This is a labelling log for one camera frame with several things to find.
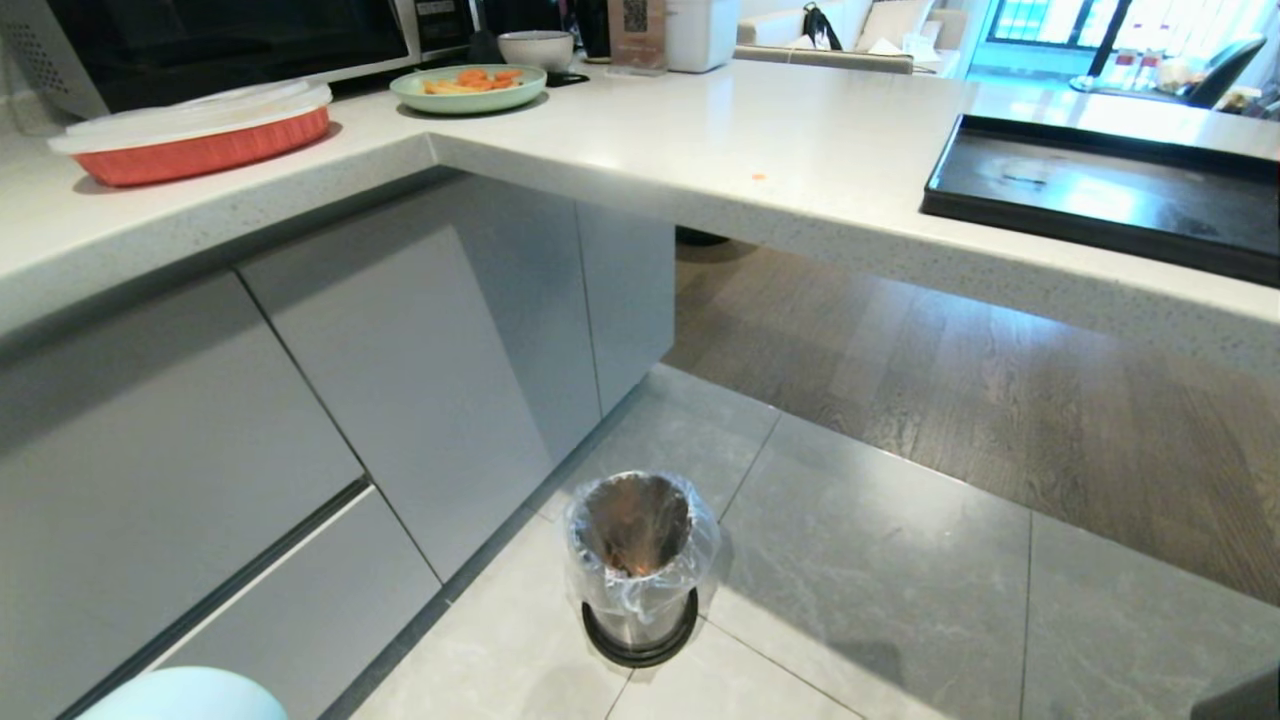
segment cabinet door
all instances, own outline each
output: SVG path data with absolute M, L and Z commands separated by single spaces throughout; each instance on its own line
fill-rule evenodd
M 0 368 L 0 697 L 52 717 L 362 473 L 234 275 Z
M 676 342 L 676 228 L 590 202 L 577 204 L 604 413 Z
M 289 720 L 319 716 L 440 589 L 369 488 L 177 647 L 164 666 L 252 678 Z
M 440 578 L 599 421 L 568 200 L 463 177 L 242 273 Z

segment white quartz countertop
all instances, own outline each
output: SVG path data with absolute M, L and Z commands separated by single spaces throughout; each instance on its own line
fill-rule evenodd
M 1158 102 L 736 61 L 598 74 L 532 106 L 435 119 L 335 102 L 291 155 L 137 190 L 38 138 L 0 147 L 0 334 L 255 229 L 433 165 L 650 214 L 1280 375 L 1280 291 L 918 213 L 959 113 L 1280 156 L 1280 123 Z

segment microwave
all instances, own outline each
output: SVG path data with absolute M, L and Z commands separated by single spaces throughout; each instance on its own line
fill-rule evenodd
M 466 50 L 474 0 L 0 0 L 0 33 L 82 118 L 293 78 L 347 79 Z

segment wooden floor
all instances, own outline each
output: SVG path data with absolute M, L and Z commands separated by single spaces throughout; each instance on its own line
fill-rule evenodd
M 1280 379 L 731 242 L 666 363 L 1280 605 Z

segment red baking dish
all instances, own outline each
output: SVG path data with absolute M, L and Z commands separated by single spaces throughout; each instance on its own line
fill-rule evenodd
M 266 126 L 220 135 L 72 155 L 88 174 L 113 187 L 148 184 L 248 165 L 314 142 L 329 132 L 329 108 Z
M 265 160 L 324 137 L 332 99 L 326 85 L 306 81 L 246 87 L 79 123 L 49 145 L 102 184 L 189 178 Z

